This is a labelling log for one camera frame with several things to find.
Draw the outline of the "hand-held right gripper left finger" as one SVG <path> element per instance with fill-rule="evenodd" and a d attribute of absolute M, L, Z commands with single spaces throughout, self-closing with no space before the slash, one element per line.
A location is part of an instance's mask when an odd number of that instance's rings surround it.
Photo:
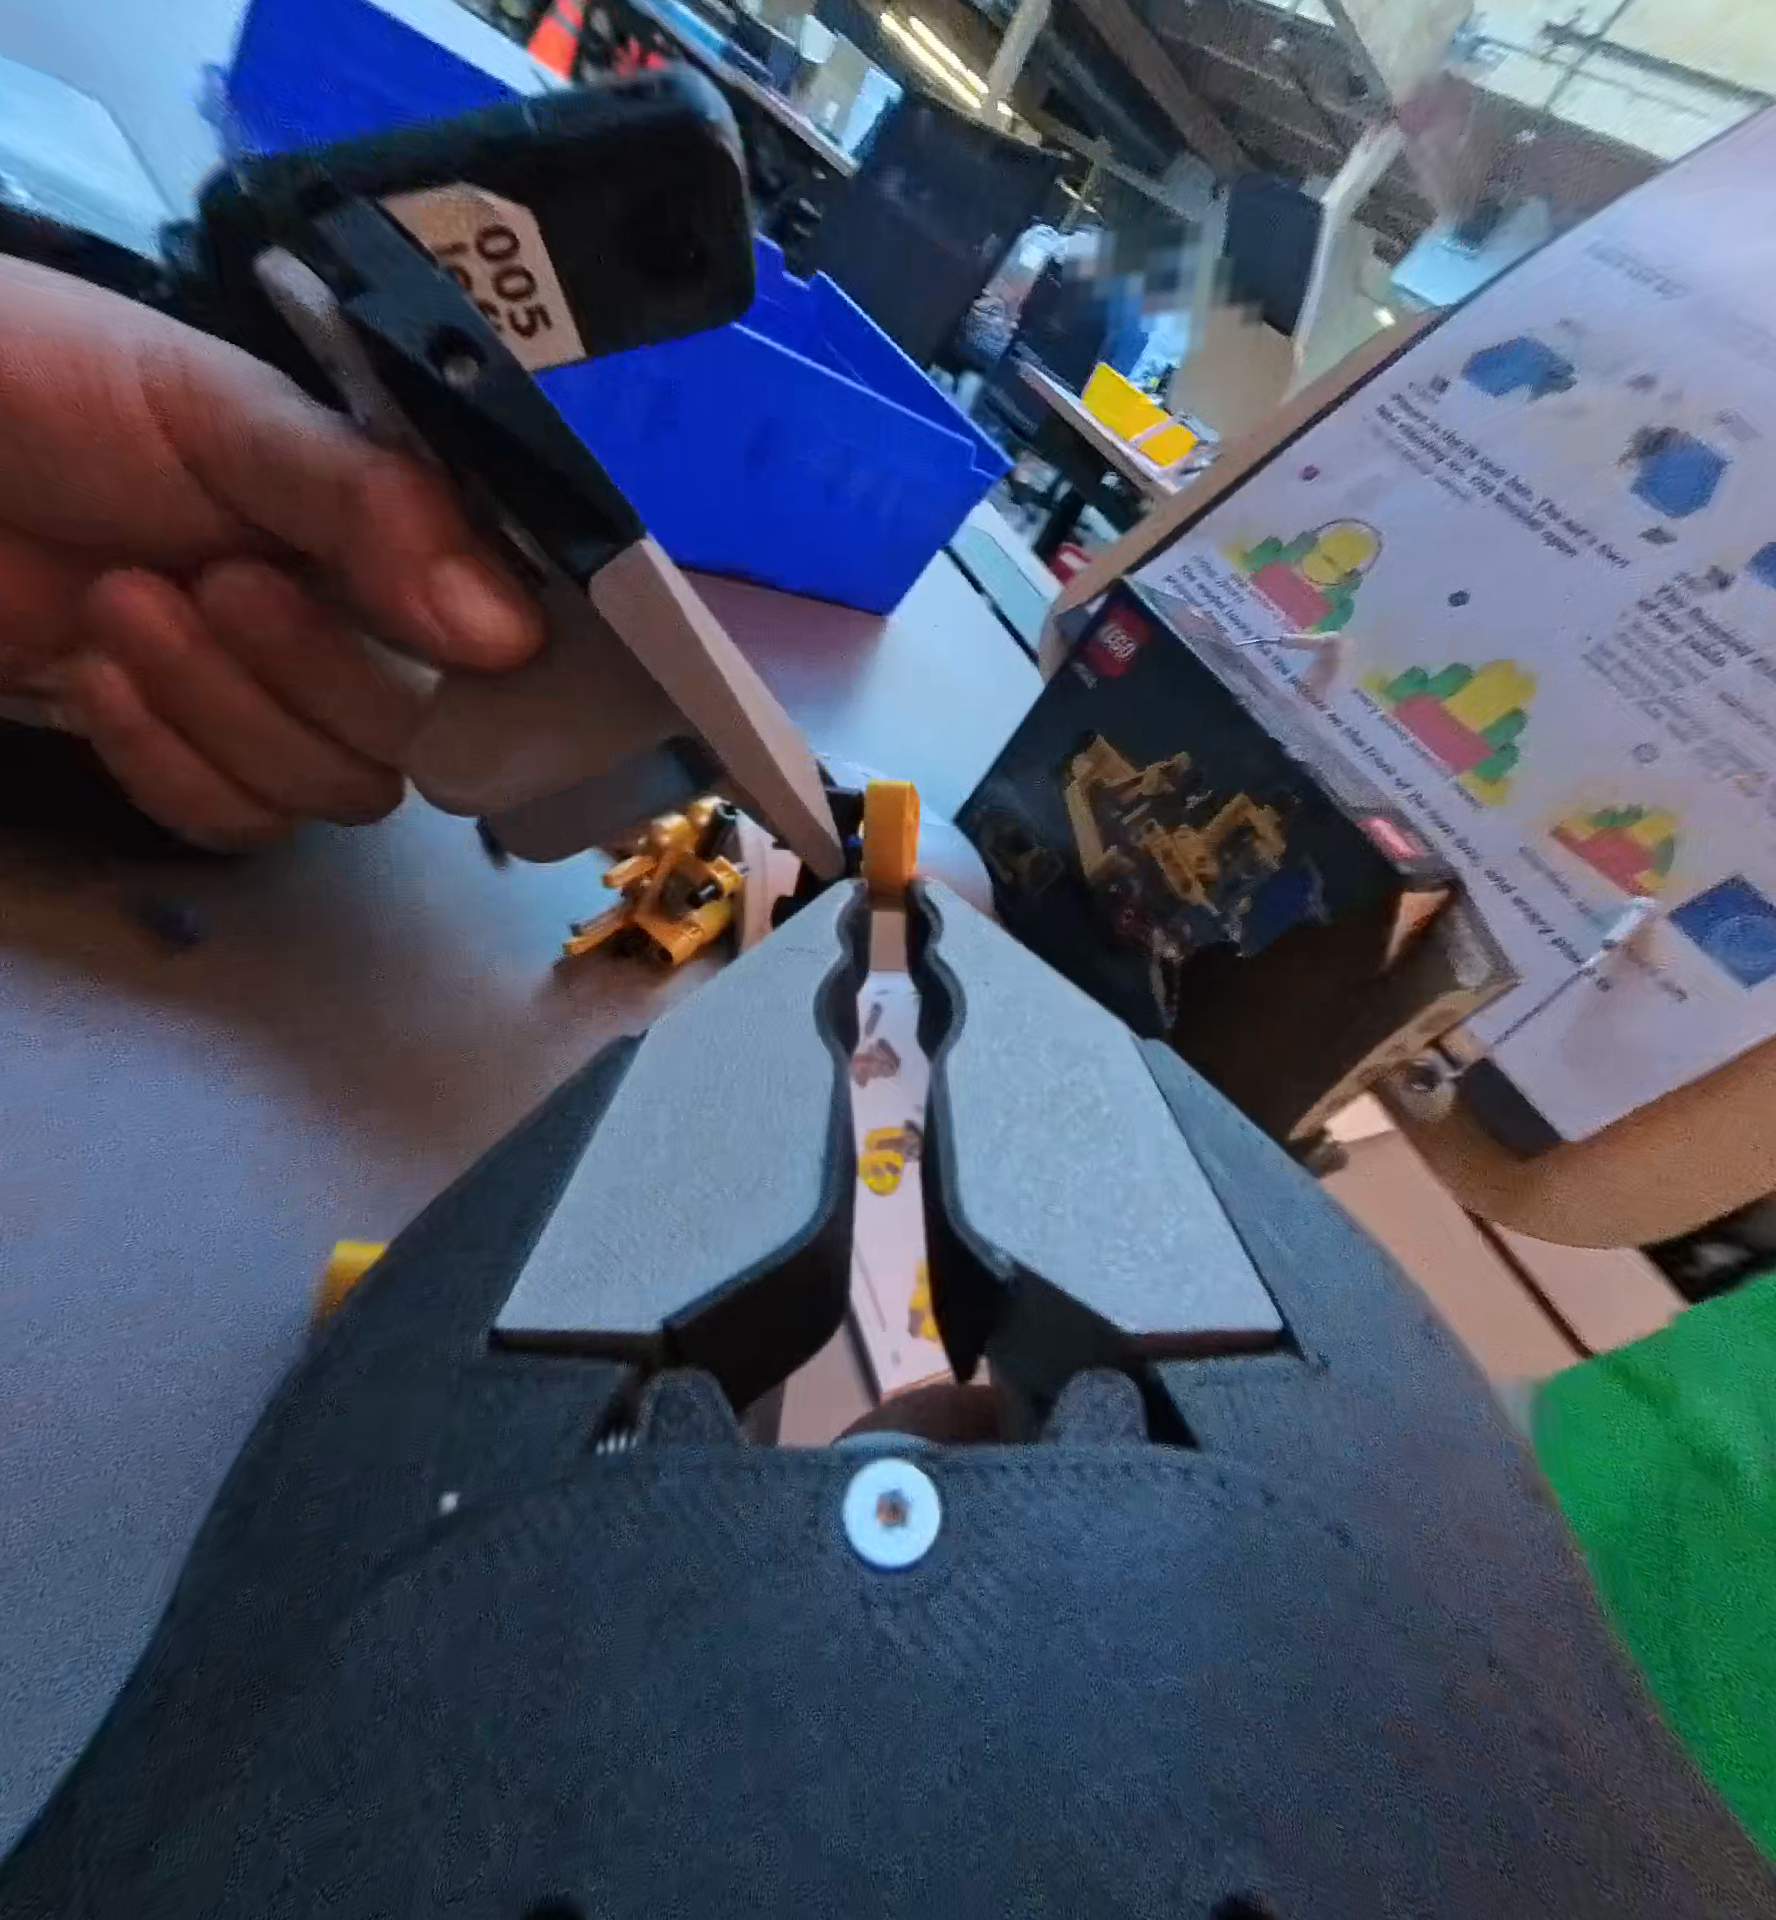
<path fill-rule="evenodd" d="M 494 1321 L 500 1346 L 761 1402 L 839 1330 L 856 1205 L 858 881 L 660 1016 Z"/>

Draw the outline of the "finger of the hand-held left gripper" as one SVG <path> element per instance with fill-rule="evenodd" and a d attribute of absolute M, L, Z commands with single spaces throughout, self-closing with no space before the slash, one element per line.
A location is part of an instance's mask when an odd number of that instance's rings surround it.
<path fill-rule="evenodd" d="M 403 762 L 422 800 L 474 821 L 497 858 L 555 863 L 722 790 L 717 756 L 581 586 L 551 584 L 542 613 L 521 668 L 433 683 Z"/>
<path fill-rule="evenodd" d="M 665 548 L 633 543 L 589 577 L 588 595 L 765 828 L 812 876 L 843 878 L 843 834 L 805 733 Z"/>

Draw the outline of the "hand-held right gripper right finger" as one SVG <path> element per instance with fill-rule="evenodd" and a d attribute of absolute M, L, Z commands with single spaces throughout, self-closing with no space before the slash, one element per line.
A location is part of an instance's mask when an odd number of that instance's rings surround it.
<path fill-rule="evenodd" d="M 1093 1370 L 1281 1351 L 1285 1315 L 1140 1037 L 938 881 L 909 891 L 909 941 L 953 1376 L 1046 1407 Z"/>

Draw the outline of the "yellow lego assembly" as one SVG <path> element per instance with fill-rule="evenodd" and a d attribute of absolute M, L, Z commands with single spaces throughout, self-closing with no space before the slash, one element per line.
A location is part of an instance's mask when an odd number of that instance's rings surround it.
<path fill-rule="evenodd" d="M 646 821 L 611 849 L 607 906 L 568 930 L 561 961 L 602 948 L 681 969 L 740 924 L 746 865 L 737 855 L 740 810 L 718 795 Z"/>

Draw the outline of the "lego instruction booklet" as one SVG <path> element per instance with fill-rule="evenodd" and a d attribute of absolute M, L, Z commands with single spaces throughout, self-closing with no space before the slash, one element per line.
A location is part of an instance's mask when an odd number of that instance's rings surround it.
<path fill-rule="evenodd" d="M 950 1376 L 933 1312 L 924 1215 L 931 1061 L 909 972 L 871 972 L 858 997 L 850 1061 L 856 1202 L 850 1316 L 875 1398 Z"/>

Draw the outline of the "black lego box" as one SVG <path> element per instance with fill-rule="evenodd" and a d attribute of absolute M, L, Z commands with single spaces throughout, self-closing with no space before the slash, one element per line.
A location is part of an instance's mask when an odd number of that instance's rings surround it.
<path fill-rule="evenodd" d="M 1283 1144 L 1519 982 L 1431 831 L 1128 584 L 955 823 L 1015 940 Z"/>

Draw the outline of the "person's left hand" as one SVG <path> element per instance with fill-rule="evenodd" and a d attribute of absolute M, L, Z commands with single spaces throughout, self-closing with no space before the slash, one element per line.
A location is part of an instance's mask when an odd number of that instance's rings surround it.
<path fill-rule="evenodd" d="M 452 490 L 229 344 L 0 256 L 0 702 L 207 851 L 403 796 L 422 693 L 544 636 Z"/>

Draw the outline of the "blue plastic bin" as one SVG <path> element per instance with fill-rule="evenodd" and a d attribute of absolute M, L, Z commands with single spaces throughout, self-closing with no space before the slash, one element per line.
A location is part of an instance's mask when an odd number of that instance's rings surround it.
<path fill-rule="evenodd" d="M 398 132 L 541 90 L 382 5 L 247 5 L 225 72 L 254 153 Z M 1011 459 L 828 277 L 755 244 L 728 325 L 539 374 L 541 390 L 687 570 L 892 613 Z"/>

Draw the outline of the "black monitor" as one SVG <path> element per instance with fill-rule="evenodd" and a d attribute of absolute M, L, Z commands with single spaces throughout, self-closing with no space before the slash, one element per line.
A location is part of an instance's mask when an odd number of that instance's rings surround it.
<path fill-rule="evenodd" d="M 831 278 L 918 366 L 950 356 L 972 303 L 1048 208 L 1065 158 L 907 92 L 875 122 L 791 253 Z"/>

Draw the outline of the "yellow plastic bin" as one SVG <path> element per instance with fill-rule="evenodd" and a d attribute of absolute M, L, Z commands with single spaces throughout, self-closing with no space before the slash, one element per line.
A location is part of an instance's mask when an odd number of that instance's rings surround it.
<path fill-rule="evenodd" d="M 1189 420 L 1168 413 L 1161 402 L 1109 363 L 1094 363 L 1083 385 L 1080 404 L 1119 444 L 1129 447 L 1144 465 L 1157 471 L 1178 469 L 1209 447 Z"/>

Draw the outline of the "green plastic bin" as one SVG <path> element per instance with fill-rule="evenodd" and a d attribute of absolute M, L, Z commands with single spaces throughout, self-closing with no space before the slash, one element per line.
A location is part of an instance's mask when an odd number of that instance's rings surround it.
<path fill-rule="evenodd" d="M 1776 1268 L 1544 1380 L 1528 1433 L 1662 1716 L 1776 1864 Z"/>

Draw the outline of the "illustrated instruction board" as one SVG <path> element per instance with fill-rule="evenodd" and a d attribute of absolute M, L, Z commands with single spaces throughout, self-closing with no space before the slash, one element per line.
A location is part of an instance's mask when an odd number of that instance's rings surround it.
<path fill-rule="evenodd" d="M 1444 854 L 1582 1143 L 1776 1037 L 1776 104 L 1510 264 L 1132 573 Z"/>

